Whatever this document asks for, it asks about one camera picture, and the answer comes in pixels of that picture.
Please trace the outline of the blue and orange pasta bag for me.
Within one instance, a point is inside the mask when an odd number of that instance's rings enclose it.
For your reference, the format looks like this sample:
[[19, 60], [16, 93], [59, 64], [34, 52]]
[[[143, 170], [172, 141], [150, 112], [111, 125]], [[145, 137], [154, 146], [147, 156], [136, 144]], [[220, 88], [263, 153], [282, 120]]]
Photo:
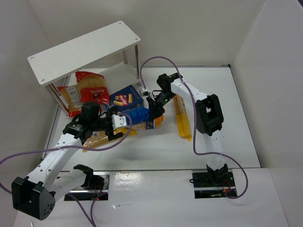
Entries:
[[122, 112], [132, 119], [131, 128], [134, 130], [151, 130], [161, 126], [164, 116], [149, 120], [150, 110], [145, 107], [136, 107]]

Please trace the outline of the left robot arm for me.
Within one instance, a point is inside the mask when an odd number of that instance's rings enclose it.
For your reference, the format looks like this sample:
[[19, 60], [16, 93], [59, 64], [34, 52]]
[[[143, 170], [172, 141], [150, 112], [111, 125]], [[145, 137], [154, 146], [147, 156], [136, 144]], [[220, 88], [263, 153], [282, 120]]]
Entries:
[[102, 117], [98, 104], [85, 103], [81, 113], [73, 117], [63, 129], [55, 150], [49, 152], [26, 177], [17, 177], [12, 182], [14, 209], [44, 220], [52, 212], [56, 201], [77, 187], [101, 192], [104, 178], [95, 175], [93, 169], [88, 166], [77, 164], [62, 177], [59, 173], [94, 132], [103, 131], [108, 140], [115, 140], [123, 134], [114, 131], [126, 125], [126, 117], [119, 114], [116, 107], [107, 110]]

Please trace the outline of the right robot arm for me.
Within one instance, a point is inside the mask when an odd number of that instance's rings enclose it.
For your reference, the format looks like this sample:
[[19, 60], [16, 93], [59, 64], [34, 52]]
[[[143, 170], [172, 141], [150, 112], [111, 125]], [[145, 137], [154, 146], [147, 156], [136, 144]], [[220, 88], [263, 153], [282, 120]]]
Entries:
[[228, 167], [226, 161], [222, 158], [223, 149], [220, 131], [224, 119], [218, 96], [199, 91], [183, 80], [178, 73], [160, 75], [157, 84], [160, 87], [160, 93], [155, 98], [150, 96], [146, 98], [150, 110], [149, 121], [163, 116], [165, 113], [164, 106], [175, 96], [183, 98], [194, 109], [193, 139], [196, 139], [197, 132], [201, 133], [208, 149], [206, 153], [197, 153], [196, 142], [194, 141], [194, 153], [200, 156], [214, 155], [214, 158], [207, 162], [206, 169], [213, 181], [224, 177], [227, 174]]

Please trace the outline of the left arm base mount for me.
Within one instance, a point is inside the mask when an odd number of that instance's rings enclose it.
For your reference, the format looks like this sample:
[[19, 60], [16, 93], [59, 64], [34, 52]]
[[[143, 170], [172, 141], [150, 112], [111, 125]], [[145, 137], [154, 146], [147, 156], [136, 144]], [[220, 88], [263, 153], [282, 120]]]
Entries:
[[93, 183], [90, 183], [88, 188], [77, 186], [69, 194], [79, 201], [94, 201], [95, 199], [98, 201], [107, 201], [110, 173], [95, 171], [94, 176], [95, 180]]

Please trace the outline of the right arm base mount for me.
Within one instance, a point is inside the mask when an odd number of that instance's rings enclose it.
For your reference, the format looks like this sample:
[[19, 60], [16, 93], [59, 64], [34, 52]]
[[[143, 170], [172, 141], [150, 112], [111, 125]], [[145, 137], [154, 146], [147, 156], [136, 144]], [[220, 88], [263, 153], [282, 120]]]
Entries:
[[231, 197], [237, 196], [232, 172], [217, 182], [212, 182], [207, 172], [193, 172], [189, 182], [194, 186], [196, 199], [224, 198], [225, 193]]

